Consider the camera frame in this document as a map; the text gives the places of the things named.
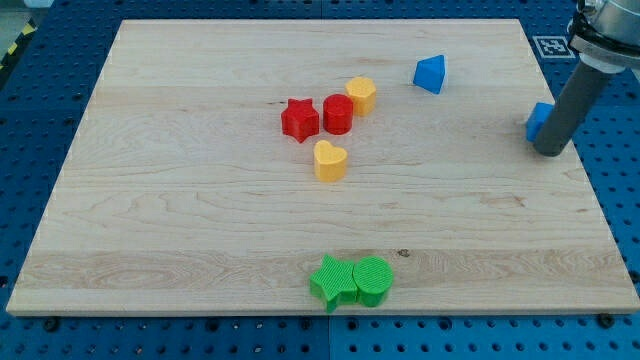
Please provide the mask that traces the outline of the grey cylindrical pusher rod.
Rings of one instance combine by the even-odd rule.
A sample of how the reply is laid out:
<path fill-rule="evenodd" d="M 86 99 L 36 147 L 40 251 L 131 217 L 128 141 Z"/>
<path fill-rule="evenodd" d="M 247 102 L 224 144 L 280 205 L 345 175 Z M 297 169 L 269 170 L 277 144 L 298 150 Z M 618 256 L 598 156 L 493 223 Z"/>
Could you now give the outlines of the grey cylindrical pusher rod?
<path fill-rule="evenodd" d="M 612 77 L 580 61 L 538 131 L 534 149 L 547 157 L 560 155 Z"/>

